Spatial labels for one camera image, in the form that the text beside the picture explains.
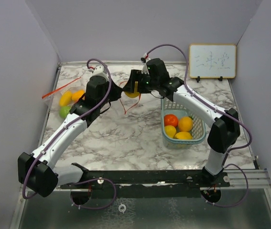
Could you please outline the clear zip bag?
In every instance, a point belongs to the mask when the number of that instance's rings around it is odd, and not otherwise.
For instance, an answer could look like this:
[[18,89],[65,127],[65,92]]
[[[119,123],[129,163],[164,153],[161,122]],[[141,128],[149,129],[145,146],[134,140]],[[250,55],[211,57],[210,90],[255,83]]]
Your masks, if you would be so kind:
[[119,102],[123,108],[123,112],[126,115],[131,109],[136,108],[141,100],[141,95],[136,98],[129,98],[123,92],[122,97],[119,99]]
[[[60,110],[60,106],[59,106],[59,100],[62,96],[62,94],[66,91],[71,91],[72,93],[75,93],[79,90],[84,90],[85,91],[85,87],[82,85],[81,83],[82,77],[76,77],[75,79],[73,79],[72,81],[59,86],[57,89],[45,94],[42,96],[42,100],[43,102],[48,106],[51,107],[52,104],[55,105],[55,110],[59,112]],[[69,106],[72,107],[73,104],[75,104],[76,102],[71,101],[71,103],[69,104]]]

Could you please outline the green apple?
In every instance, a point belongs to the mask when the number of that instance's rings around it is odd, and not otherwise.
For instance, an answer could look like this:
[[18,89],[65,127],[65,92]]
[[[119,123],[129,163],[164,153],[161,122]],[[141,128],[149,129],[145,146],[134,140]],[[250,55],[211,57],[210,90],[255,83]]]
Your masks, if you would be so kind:
[[71,109],[71,106],[67,105],[67,106],[62,106],[59,110],[59,116],[62,119],[65,119],[67,117],[67,115],[69,114]]

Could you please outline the clear zip top bag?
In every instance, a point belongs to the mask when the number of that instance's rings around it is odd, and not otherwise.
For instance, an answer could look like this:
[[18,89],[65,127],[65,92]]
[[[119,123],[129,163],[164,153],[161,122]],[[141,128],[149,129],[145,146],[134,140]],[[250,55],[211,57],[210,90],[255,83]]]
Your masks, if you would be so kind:
[[[72,93],[75,93],[79,90],[84,90],[85,91],[85,87],[82,85],[81,83],[82,77],[76,77],[75,79],[73,79],[72,81],[59,86],[57,89],[45,94],[42,96],[42,100],[43,102],[48,106],[51,107],[52,104],[55,105],[55,110],[59,112],[60,110],[60,106],[59,106],[59,100],[62,96],[62,94],[66,91],[71,91]],[[71,101],[71,103],[69,104],[69,106],[72,107],[73,104],[75,104],[76,102]]]

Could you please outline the orange fruit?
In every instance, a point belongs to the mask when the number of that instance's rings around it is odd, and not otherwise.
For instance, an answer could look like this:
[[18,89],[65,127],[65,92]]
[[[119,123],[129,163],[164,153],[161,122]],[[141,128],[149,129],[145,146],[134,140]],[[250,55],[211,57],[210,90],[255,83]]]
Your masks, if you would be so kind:
[[178,128],[181,132],[190,132],[193,128],[193,120],[189,116],[179,119]]

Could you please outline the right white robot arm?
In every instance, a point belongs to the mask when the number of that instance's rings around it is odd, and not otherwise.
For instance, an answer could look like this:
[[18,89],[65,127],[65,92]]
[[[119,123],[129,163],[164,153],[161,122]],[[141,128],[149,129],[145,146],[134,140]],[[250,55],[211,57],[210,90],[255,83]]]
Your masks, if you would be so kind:
[[207,138],[210,152],[203,167],[202,181],[212,187],[219,181],[229,150],[240,136],[238,112],[216,106],[187,87],[178,77],[170,77],[164,62],[155,58],[147,61],[142,70],[133,70],[123,87],[124,92],[149,94],[157,91],[162,98],[189,109],[210,128]]

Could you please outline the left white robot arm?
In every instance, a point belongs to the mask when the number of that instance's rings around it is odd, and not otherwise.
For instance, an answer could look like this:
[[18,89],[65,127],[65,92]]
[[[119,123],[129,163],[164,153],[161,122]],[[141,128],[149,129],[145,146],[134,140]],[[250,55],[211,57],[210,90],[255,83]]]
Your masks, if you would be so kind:
[[71,107],[60,127],[32,153],[23,152],[17,160],[18,179],[23,188],[30,188],[42,197],[50,195],[60,182],[73,183],[77,188],[87,185],[83,169],[70,166],[55,172],[55,165],[73,142],[100,116],[101,108],[120,99],[122,88],[101,75],[90,77],[86,91]]

